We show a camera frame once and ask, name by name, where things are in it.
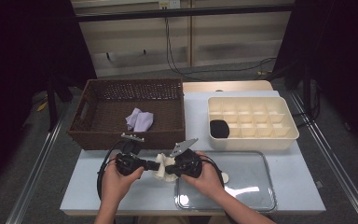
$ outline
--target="table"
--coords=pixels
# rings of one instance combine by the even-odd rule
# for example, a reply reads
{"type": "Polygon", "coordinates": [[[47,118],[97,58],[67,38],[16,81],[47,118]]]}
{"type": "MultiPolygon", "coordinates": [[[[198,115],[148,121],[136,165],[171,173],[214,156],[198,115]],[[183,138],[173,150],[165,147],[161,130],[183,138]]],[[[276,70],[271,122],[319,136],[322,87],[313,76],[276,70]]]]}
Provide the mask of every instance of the table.
{"type": "MultiPolygon", "coordinates": [[[[201,106],[206,107],[210,96],[278,96],[266,81],[257,82],[213,82],[184,83],[186,139],[198,137],[193,150],[213,150],[203,132],[201,106]]],[[[161,151],[142,151],[140,157],[153,160],[161,151]]],[[[295,141],[286,150],[261,150],[268,162],[277,209],[276,214],[319,214],[325,211],[324,204],[312,180],[310,171],[295,141]]],[[[62,200],[61,210],[69,216],[95,216],[100,200],[96,189],[96,172],[99,170],[104,150],[82,150],[76,168],[62,200]]],[[[120,203],[120,216],[215,216],[223,211],[191,211],[178,209],[174,202],[174,183],[158,181],[151,172],[144,172],[135,181],[129,193],[120,203]]]]}

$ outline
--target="brown wicker basket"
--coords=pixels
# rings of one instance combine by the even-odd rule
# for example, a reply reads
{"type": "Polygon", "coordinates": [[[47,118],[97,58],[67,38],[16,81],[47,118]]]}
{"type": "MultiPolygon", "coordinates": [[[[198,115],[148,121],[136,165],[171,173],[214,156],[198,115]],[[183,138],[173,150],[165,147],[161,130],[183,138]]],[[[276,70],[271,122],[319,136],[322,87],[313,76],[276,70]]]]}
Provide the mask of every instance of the brown wicker basket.
{"type": "Polygon", "coordinates": [[[181,78],[89,80],[67,132],[86,150],[109,149],[123,133],[144,138],[143,149],[172,149],[186,139],[183,97],[181,78]],[[127,130],[135,107],[154,114],[146,132],[127,130]]]}

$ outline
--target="cream plastic organizer box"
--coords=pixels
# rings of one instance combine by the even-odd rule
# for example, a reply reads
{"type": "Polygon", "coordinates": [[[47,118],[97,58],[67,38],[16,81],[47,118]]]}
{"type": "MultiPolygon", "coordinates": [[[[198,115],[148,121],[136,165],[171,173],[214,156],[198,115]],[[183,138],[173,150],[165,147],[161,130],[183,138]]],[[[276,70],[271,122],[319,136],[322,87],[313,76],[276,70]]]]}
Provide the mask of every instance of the cream plastic organizer box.
{"type": "Polygon", "coordinates": [[[211,97],[208,119],[222,119],[229,128],[228,138],[214,138],[209,130],[214,149],[287,149],[298,138],[282,97],[211,97]]]}

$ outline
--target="white round object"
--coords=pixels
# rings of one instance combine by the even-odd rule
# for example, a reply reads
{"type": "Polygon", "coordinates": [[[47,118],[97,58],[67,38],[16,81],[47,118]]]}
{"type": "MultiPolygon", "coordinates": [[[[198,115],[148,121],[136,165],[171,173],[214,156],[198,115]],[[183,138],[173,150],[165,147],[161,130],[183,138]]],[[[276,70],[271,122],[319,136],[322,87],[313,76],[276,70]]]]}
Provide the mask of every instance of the white round object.
{"type": "Polygon", "coordinates": [[[222,177],[223,177],[223,183],[226,184],[228,182],[228,174],[222,173],[222,177]]]}

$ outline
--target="crumpled cloth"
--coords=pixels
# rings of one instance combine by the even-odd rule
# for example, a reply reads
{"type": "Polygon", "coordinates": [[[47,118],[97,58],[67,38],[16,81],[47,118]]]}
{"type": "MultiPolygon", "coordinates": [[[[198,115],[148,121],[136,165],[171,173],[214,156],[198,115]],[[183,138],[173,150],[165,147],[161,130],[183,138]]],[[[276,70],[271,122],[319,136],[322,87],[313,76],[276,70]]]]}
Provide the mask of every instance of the crumpled cloth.
{"type": "Polygon", "coordinates": [[[160,153],[156,157],[156,162],[159,163],[158,171],[153,171],[153,177],[156,179],[163,179],[166,182],[173,182],[178,178],[177,175],[169,175],[165,173],[165,167],[168,165],[174,165],[175,164],[175,158],[166,157],[164,153],[160,153]]]}
{"type": "Polygon", "coordinates": [[[153,124],[153,114],[142,112],[139,108],[134,108],[132,114],[126,117],[127,129],[136,133],[146,132],[153,124]]]}

